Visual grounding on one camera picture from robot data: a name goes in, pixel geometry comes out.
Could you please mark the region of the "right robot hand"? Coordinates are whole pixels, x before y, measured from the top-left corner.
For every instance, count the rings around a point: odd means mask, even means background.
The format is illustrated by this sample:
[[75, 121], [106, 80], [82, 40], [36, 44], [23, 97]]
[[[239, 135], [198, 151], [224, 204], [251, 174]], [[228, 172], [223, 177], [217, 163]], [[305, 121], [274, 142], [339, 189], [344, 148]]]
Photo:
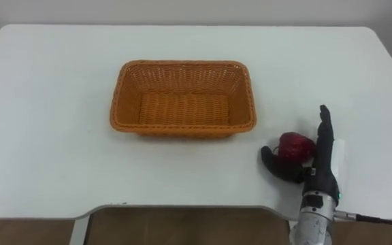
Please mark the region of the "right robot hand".
[[301, 163], [283, 161], [272, 152], [268, 146], [260, 149], [264, 167], [275, 177], [295, 184], [304, 184], [302, 193], [318, 191], [332, 197], [339, 204], [340, 189], [331, 170], [334, 135], [331, 114], [326, 105], [320, 106], [321, 123], [318, 126], [316, 152], [310, 167], [303, 167]]

